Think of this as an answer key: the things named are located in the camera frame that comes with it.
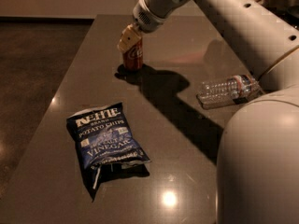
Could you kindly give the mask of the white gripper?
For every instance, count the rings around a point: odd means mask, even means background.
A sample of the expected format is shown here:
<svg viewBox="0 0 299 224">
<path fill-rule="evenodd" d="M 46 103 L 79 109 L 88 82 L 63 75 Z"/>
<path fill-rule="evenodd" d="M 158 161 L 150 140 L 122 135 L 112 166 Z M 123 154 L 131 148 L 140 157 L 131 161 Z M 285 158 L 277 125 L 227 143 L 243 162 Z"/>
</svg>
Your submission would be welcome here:
<svg viewBox="0 0 299 224">
<path fill-rule="evenodd" d="M 126 53 L 134 46 L 142 38 L 141 31 L 144 33 L 156 31 L 164 24 L 166 15 L 167 12 L 162 0 L 138 0 L 133 9 L 133 18 L 136 24 L 128 25 L 121 32 L 121 39 L 118 44 L 119 51 Z"/>
</svg>

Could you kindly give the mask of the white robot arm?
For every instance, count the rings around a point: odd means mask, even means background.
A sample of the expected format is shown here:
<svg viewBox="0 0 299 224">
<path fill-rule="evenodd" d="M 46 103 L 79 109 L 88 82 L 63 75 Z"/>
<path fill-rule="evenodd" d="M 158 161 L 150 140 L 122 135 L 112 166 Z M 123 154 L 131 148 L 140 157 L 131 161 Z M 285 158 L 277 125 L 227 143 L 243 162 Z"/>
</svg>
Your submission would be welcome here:
<svg viewBox="0 0 299 224">
<path fill-rule="evenodd" d="M 189 0 L 139 0 L 119 48 L 164 24 Z M 203 85 L 205 108 L 246 101 L 217 159 L 217 224 L 299 224 L 299 40 L 253 0 L 193 0 L 249 70 Z"/>
</svg>

